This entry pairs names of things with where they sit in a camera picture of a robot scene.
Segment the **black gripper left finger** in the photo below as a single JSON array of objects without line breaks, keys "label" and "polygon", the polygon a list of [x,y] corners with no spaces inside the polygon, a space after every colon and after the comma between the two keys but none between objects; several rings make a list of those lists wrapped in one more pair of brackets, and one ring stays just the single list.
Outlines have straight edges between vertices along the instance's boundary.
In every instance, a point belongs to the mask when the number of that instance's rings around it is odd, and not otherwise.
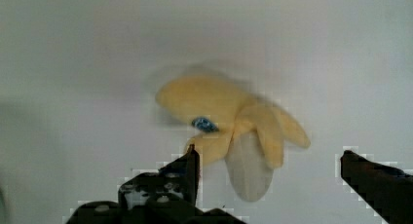
[{"label": "black gripper left finger", "polygon": [[246,224],[230,213],[196,207],[200,155],[194,145],[159,168],[122,184],[116,202],[80,205],[66,224]]}]

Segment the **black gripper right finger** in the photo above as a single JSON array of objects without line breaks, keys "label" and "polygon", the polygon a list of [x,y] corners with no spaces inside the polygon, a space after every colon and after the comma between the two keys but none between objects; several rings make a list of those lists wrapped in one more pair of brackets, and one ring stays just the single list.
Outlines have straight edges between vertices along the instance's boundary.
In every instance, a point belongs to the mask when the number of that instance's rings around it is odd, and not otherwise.
[{"label": "black gripper right finger", "polygon": [[413,224],[412,176],[346,150],[341,178],[389,224]]}]

